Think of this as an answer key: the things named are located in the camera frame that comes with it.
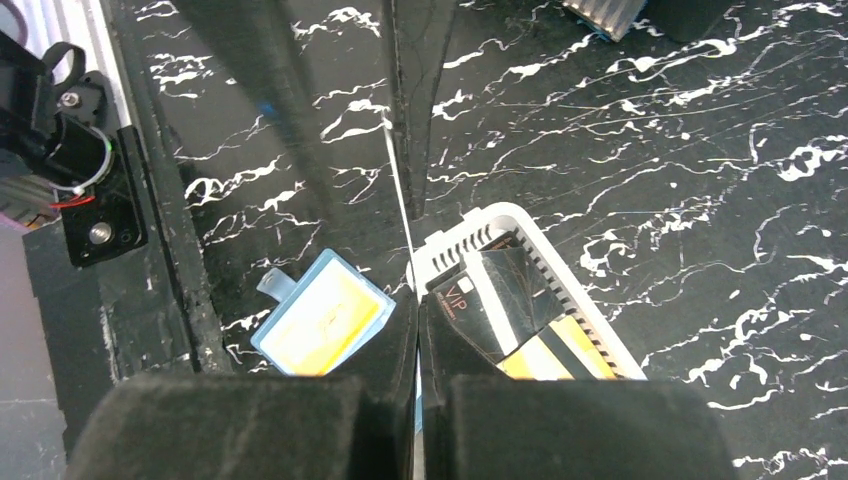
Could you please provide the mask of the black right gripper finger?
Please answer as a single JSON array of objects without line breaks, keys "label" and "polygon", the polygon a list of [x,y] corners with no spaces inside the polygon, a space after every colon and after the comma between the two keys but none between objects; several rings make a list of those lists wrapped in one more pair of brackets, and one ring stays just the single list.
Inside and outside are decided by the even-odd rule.
[{"label": "black right gripper finger", "polygon": [[397,217],[382,133],[393,116],[385,1],[179,1],[241,134],[182,143],[203,219]]},{"label": "black right gripper finger", "polygon": [[390,3],[393,139],[403,206],[417,220],[425,210],[432,110],[451,36],[455,1]]}]

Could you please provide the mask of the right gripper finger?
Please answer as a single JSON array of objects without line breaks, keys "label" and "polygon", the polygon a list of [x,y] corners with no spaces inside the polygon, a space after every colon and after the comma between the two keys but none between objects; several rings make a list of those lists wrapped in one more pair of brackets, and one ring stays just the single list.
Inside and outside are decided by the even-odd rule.
[{"label": "right gripper finger", "polygon": [[151,373],[117,385],[70,479],[408,479],[418,302],[323,377]]},{"label": "right gripper finger", "polygon": [[719,425],[692,389],[653,380],[513,380],[419,310],[430,479],[734,479]]}]

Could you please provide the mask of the white plastic basket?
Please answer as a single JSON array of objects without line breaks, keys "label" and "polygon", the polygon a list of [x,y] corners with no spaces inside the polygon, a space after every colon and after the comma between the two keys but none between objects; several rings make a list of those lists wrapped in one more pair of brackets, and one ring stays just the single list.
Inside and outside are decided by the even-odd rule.
[{"label": "white plastic basket", "polygon": [[419,363],[433,383],[449,366],[514,379],[645,375],[529,214],[499,202],[430,235],[412,255],[423,310]]}]

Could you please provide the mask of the white credit card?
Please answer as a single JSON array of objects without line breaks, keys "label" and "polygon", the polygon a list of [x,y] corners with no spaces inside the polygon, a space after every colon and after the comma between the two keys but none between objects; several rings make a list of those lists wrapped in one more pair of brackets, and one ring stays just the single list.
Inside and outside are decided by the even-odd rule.
[{"label": "white credit card", "polygon": [[414,263],[414,258],[413,258],[414,247],[413,247],[411,229],[410,229],[410,224],[409,224],[409,219],[408,219],[408,214],[407,214],[407,209],[406,209],[406,202],[405,202],[405,199],[404,199],[403,187],[402,187],[402,184],[401,184],[400,167],[399,167],[399,163],[398,163],[397,156],[396,156],[396,148],[395,148],[395,145],[394,145],[394,142],[393,142],[392,123],[386,117],[383,117],[382,120],[381,120],[381,126],[382,126],[382,129],[383,129],[383,136],[384,136],[384,141],[385,141],[385,144],[386,144],[387,156],[388,156],[388,159],[389,159],[389,163],[390,163],[391,170],[392,170],[392,175],[393,175],[393,178],[394,178],[394,188],[395,188],[395,193],[396,193],[398,204],[399,204],[400,216],[401,216],[401,221],[402,221],[403,230],[404,230],[404,236],[405,236],[405,240],[406,240],[407,253],[408,253],[408,256],[409,256],[408,268],[407,268],[408,272],[406,274],[406,277],[407,277],[407,281],[409,283],[411,290],[415,293],[416,296],[418,296],[420,294],[420,291],[419,291],[419,282],[417,280],[416,268],[415,268],[415,263]]}]

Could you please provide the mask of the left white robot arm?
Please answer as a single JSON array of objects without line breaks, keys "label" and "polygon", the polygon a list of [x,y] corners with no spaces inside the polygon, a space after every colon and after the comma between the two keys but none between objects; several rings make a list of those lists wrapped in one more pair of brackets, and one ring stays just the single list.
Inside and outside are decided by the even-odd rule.
[{"label": "left white robot arm", "polygon": [[302,271],[392,199],[391,35],[386,1],[5,1],[1,172],[79,267]]}]

